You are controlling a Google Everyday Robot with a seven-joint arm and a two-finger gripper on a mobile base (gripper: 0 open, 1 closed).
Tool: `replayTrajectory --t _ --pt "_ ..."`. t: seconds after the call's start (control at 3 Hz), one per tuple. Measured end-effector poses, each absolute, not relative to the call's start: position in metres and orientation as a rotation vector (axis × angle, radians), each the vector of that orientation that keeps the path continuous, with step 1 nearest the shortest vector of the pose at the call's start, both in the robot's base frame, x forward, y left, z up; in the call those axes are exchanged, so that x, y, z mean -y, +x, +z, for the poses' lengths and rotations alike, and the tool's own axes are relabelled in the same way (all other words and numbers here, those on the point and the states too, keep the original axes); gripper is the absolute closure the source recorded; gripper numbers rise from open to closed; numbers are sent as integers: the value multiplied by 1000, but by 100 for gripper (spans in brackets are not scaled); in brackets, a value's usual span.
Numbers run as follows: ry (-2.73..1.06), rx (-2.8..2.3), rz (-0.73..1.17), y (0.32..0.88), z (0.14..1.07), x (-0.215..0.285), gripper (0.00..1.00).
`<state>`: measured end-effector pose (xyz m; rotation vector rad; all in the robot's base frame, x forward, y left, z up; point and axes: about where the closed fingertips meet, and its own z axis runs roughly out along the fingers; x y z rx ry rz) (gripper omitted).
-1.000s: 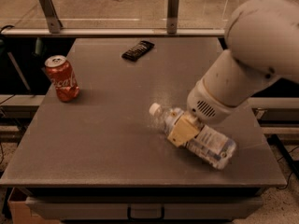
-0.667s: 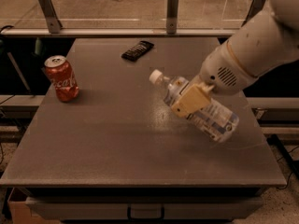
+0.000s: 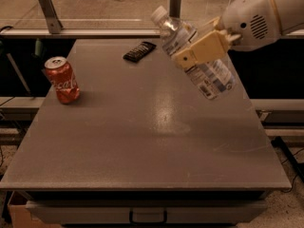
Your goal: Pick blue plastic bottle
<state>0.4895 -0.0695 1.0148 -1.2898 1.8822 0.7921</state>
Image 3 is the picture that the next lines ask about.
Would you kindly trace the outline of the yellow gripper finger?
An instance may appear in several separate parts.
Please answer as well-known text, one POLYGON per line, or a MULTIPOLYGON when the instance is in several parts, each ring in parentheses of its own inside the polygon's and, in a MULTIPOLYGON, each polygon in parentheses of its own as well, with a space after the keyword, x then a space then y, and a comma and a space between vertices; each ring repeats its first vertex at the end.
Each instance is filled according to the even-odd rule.
POLYGON ((218 29, 219 20, 220 20, 219 16, 213 18, 204 25, 200 26, 199 32, 210 32, 213 31, 214 29, 218 29))
POLYGON ((229 34, 226 29, 214 29, 176 52, 172 60, 182 69, 212 62, 223 58, 240 38, 240 34, 229 34))

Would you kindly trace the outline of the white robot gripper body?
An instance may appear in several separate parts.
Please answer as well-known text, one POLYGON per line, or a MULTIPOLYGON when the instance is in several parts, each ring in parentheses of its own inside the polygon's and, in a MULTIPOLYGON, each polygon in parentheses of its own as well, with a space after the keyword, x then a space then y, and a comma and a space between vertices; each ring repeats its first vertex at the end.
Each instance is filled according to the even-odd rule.
POLYGON ((239 35, 231 46, 236 51, 263 48, 280 37, 275 0, 235 0, 221 15, 220 23, 231 35, 239 35))

